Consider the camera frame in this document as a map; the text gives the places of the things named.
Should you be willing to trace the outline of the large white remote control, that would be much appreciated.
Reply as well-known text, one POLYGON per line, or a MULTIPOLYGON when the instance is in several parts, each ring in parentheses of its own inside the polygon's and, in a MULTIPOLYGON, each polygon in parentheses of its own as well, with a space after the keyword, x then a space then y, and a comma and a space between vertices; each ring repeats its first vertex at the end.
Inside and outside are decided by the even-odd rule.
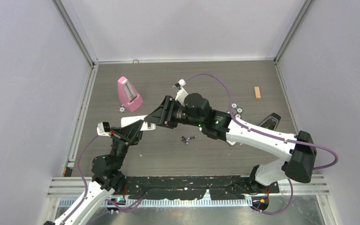
MULTIPOLYGON (((147 115, 140 115, 140 116, 130 116, 130 117, 123 117, 121 118, 121 127, 128 126, 134 122, 139 120, 144 120, 147 115)), ((149 122, 143 122, 140 131, 152 131, 156 129, 156 125, 149 122)))

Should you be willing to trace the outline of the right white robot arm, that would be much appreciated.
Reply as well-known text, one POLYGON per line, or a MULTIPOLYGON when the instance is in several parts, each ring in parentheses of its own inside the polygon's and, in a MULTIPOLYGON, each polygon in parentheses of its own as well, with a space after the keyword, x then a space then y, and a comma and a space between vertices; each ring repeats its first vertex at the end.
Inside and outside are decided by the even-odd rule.
POLYGON ((276 161, 253 168, 249 187, 254 192, 262 192, 278 180, 309 183, 312 179, 316 148, 312 146, 309 133, 279 133, 247 123, 229 113, 212 109, 209 101, 198 93, 187 95, 183 103, 166 96, 144 120, 170 129, 179 123, 199 127, 208 138, 243 143, 277 156, 276 161))

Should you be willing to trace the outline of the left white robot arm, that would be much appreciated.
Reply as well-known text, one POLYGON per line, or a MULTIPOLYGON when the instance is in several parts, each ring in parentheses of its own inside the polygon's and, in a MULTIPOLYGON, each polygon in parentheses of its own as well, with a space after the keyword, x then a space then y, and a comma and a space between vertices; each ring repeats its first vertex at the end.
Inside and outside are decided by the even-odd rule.
POLYGON ((120 194, 124 190, 126 176, 120 168, 129 147, 141 140, 143 124, 143 120, 125 127, 111 127, 108 122, 98 124, 97 136, 112 139, 111 152, 93 159, 91 181, 87 183, 82 177, 85 185, 83 193, 61 216, 54 221, 45 221, 45 225, 85 225, 110 195, 120 194))

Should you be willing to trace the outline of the small white remote control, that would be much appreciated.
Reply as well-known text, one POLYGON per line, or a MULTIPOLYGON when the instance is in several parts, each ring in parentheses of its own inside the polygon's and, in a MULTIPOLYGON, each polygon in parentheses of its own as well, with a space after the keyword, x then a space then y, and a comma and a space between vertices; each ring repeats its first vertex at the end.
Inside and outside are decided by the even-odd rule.
POLYGON ((226 142, 231 146, 234 146, 236 144, 236 142, 232 142, 232 141, 229 141, 229 140, 227 140, 226 142))

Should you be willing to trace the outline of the pink metronome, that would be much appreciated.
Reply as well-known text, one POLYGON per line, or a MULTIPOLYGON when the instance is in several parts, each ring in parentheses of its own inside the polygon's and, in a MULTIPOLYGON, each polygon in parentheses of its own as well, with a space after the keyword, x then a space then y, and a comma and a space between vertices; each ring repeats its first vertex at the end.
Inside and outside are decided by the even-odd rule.
POLYGON ((122 76, 118 80, 117 86, 122 107, 133 113, 142 106, 143 98, 126 77, 122 76))

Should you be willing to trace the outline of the small wooden block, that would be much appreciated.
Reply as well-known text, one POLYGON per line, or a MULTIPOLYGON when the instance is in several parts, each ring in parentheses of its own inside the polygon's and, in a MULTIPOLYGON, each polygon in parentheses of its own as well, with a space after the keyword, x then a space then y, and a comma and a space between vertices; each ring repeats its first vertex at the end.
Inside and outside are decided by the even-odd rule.
POLYGON ((254 87, 254 93, 255 93, 256 99, 261 99, 261 92, 260 92, 260 88, 258 86, 254 87))

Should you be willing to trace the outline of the black metronome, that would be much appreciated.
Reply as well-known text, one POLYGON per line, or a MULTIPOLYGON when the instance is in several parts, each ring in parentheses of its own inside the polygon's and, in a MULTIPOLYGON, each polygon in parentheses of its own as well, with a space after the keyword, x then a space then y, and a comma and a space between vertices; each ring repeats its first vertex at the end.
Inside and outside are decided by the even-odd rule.
POLYGON ((265 129, 275 131, 277 129, 277 127, 279 126, 280 121, 281 121, 281 116, 273 112, 273 113, 269 114, 267 117, 265 117, 258 124, 258 126, 265 128, 265 129))

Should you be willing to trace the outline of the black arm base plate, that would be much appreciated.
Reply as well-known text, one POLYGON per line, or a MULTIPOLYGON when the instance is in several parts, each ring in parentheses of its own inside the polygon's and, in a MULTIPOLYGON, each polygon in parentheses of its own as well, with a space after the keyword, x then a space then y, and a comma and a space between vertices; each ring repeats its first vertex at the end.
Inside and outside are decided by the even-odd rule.
POLYGON ((212 200, 240 200, 245 195, 278 193, 277 182, 260 185, 248 176, 121 176, 114 193, 138 200, 200 200, 206 192, 212 200))

